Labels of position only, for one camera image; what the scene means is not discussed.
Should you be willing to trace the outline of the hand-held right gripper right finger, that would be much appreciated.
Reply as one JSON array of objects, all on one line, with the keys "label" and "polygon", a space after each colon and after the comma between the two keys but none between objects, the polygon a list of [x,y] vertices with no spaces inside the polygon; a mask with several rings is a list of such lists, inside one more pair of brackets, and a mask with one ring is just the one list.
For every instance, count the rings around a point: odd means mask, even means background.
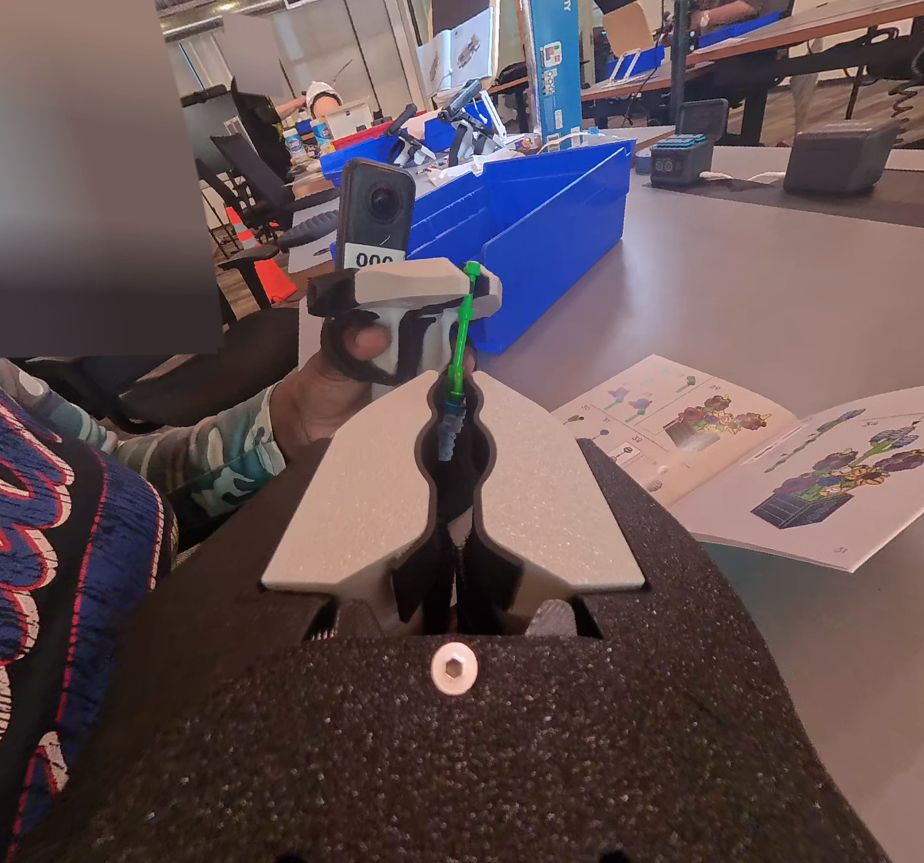
[{"label": "hand-held right gripper right finger", "polygon": [[468,579],[507,618],[548,600],[641,590],[643,572],[575,435],[483,372],[472,425],[487,462],[473,491]]}]

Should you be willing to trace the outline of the orange traffic cone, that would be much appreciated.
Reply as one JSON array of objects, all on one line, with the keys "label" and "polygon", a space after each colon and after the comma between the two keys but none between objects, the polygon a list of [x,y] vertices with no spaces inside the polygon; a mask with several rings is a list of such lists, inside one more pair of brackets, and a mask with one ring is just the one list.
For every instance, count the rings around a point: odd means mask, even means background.
[{"label": "orange traffic cone", "polygon": [[218,267],[221,270],[239,271],[261,309],[268,309],[292,298],[296,293],[296,285],[275,261],[280,252],[278,245],[258,240],[233,208],[226,208],[225,213],[234,227],[237,244],[241,249],[218,263]]}]

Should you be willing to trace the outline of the wooden office desk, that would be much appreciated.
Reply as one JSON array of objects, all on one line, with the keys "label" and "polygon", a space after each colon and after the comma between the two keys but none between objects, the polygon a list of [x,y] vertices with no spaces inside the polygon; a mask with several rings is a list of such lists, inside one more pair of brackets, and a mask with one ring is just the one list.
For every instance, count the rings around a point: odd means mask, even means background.
[{"label": "wooden office desk", "polygon": [[609,116],[608,104],[638,94],[663,92],[670,97],[669,114],[680,102],[699,94],[714,98],[732,92],[731,103],[744,104],[737,142],[760,141],[769,91],[788,77],[864,67],[886,73],[901,61],[922,52],[922,32],[892,34],[890,27],[921,20],[923,0],[841,0],[689,53],[673,68],[670,57],[653,72],[603,82],[585,90],[581,99],[592,112]]}]

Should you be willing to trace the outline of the blue plastic bin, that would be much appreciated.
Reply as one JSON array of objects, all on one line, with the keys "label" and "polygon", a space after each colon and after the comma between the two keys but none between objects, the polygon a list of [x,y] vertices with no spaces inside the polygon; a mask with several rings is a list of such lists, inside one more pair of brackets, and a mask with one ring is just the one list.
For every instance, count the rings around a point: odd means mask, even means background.
[{"label": "blue plastic bin", "polygon": [[621,239],[635,141],[491,162],[417,199],[408,259],[476,260],[502,283],[502,308],[473,325],[502,354]]}]

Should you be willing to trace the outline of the green lego rod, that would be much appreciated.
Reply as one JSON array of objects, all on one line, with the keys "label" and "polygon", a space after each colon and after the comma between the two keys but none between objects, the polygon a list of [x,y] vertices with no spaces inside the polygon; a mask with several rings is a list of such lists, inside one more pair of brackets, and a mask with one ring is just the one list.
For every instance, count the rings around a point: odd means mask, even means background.
[{"label": "green lego rod", "polygon": [[463,392],[465,379],[474,371],[474,366],[476,364],[476,359],[472,356],[468,348],[468,326],[470,325],[470,321],[470,315],[463,309],[460,309],[455,330],[455,342],[447,368],[449,390],[455,394],[461,394]]}]

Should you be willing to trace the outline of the person's left hand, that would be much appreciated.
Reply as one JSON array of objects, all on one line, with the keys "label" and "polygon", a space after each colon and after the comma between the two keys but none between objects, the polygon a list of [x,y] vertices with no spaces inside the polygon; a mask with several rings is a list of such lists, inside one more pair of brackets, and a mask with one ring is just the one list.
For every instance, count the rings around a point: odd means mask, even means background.
[{"label": "person's left hand", "polygon": [[372,384],[349,378],[323,352],[275,385],[270,395],[273,438],[285,464],[315,441],[331,438],[372,399]]}]

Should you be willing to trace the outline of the tall blue lego box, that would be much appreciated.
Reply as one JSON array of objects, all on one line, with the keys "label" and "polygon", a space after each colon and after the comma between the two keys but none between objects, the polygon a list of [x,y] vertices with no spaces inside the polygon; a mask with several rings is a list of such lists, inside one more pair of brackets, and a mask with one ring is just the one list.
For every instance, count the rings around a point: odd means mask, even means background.
[{"label": "tall blue lego box", "polygon": [[547,151],[573,148],[581,132],[578,0],[523,0],[535,130]]}]

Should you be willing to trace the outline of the person's black lettered jersey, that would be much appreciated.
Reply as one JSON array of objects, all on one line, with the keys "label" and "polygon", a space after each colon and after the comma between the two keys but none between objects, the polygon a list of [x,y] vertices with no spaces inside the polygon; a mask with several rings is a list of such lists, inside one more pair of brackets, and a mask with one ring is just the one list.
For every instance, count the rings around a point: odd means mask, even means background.
[{"label": "person's black lettered jersey", "polygon": [[2,391],[2,861],[63,792],[116,640],[167,573],[176,522],[141,476]]}]

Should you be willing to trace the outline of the black battery charger case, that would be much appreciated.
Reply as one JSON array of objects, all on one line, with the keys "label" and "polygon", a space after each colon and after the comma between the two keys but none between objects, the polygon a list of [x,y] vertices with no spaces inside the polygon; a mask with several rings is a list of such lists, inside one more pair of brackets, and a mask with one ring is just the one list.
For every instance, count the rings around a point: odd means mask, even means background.
[{"label": "black battery charger case", "polygon": [[651,148],[653,187],[684,188],[711,169],[714,146],[726,132],[729,103],[724,98],[686,102],[677,114],[676,133]]}]

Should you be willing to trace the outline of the person's left forearm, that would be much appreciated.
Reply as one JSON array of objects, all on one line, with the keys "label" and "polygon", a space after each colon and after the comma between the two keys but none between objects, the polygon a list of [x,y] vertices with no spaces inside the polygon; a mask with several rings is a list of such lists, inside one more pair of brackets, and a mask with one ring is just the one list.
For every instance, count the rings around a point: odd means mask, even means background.
[{"label": "person's left forearm", "polygon": [[7,359],[1,360],[1,387],[58,436],[84,441],[142,476],[182,522],[207,522],[233,513],[285,466],[271,422],[276,384],[194,426],[129,439],[120,439]]}]

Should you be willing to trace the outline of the lego instruction booklet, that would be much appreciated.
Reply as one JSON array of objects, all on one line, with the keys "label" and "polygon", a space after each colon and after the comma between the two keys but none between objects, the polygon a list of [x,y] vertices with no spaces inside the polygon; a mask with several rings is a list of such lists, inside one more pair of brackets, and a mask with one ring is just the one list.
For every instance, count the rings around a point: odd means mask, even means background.
[{"label": "lego instruction booklet", "polygon": [[797,418],[652,355],[552,413],[702,542],[854,572],[922,516],[922,387]]}]

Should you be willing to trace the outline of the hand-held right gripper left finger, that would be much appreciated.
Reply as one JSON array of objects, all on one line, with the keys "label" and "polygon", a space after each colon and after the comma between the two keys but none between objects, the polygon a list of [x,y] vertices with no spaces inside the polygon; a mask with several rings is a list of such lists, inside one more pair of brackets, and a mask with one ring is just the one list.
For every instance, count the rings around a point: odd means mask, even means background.
[{"label": "hand-held right gripper left finger", "polygon": [[336,432],[261,576],[264,588],[363,601],[382,626],[426,624],[424,605],[445,586],[424,462],[439,380],[423,372]]}]

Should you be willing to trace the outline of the green lego sprig blue buds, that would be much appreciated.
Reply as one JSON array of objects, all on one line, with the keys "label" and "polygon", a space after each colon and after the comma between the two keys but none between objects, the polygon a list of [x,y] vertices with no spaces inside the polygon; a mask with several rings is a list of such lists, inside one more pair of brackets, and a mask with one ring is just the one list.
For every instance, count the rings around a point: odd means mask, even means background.
[{"label": "green lego sprig blue buds", "polygon": [[452,460],[456,439],[465,422],[467,403],[464,380],[463,369],[450,367],[442,418],[437,429],[437,459],[441,463]]}]

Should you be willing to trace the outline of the grey hard case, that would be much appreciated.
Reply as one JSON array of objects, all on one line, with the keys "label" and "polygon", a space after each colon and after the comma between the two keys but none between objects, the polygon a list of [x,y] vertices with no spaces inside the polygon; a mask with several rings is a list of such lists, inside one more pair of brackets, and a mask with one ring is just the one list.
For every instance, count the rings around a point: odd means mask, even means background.
[{"label": "grey hard case", "polygon": [[872,190],[883,176],[901,129],[893,118],[844,120],[796,134],[783,190],[834,196]]}]

